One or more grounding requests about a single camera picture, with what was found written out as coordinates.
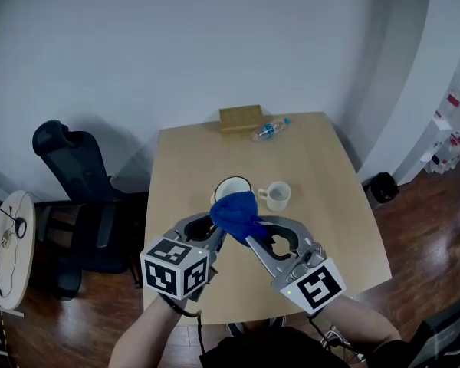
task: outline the mug handle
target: mug handle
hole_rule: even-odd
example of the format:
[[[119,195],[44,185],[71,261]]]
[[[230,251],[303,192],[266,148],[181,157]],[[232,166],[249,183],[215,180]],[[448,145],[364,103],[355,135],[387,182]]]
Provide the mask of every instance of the mug handle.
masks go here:
[[[260,188],[258,190],[258,198],[266,200],[268,198],[267,189]]]

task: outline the white mug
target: white mug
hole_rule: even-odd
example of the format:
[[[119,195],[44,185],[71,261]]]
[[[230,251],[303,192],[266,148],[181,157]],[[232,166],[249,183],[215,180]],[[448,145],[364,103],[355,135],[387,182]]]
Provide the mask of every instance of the white mug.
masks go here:
[[[280,212],[286,208],[291,197],[291,188],[286,182],[273,182],[268,189],[260,188],[258,197],[266,201],[268,209]]]
[[[231,193],[251,190],[251,183],[247,179],[239,176],[228,177],[218,184],[209,201],[212,205],[214,205],[215,202],[223,198],[223,196],[230,195]]]

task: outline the wooden table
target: wooden table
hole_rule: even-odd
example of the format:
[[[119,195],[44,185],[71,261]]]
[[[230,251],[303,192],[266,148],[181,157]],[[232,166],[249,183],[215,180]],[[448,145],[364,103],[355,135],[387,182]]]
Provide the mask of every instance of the wooden table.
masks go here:
[[[27,222],[25,235],[20,240],[15,235],[14,222],[0,212],[0,306],[15,309],[22,301],[31,273],[35,243],[35,209],[26,191],[15,191],[0,206],[13,218],[21,217]],[[4,233],[11,232],[10,243],[1,245]]]
[[[162,130],[153,165],[145,245],[177,221],[210,209],[209,198],[229,176],[244,176],[254,192],[274,181],[291,189],[288,207],[278,213],[302,222],[332,257],[347,286],[359,294],[391,278],[375,218],[357,175],[323,113],[288,116],[291,125],[271,140],[251,134],[222,135],[218,123]],[[259,215],[269,215],[258,200]],[[278,252],[281,254],[282,241]],[[294,314],[300,308],[271,288],[271,276],[255,254],[227,237],[215,263],[219,274],[197,304],[204,324],[260,320]],[[144,288],[147,307],[155,293]],[[193,324],[183,317],[181,324]]]

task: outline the person's arm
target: person's arm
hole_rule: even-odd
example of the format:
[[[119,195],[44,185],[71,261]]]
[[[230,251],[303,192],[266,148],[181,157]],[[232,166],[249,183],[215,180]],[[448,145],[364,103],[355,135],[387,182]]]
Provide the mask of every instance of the person's arm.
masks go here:
[[[155,368],[181,315],[160,296],[116,342],[109,368]]]
[[[385,343],[401,340],[399,331],[386,317],[350,298],[339,296],[323,312],[358,350],[373,352]]]

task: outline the black trash bin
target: black trash bin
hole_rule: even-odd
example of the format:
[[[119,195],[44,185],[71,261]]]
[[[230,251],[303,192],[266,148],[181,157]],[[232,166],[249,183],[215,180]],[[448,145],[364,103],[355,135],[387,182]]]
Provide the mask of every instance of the black trash bin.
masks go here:
[[[366,197],[372,209],[391,201],[399,194],[399,187],[393,177],[386,172],[372,178]]]

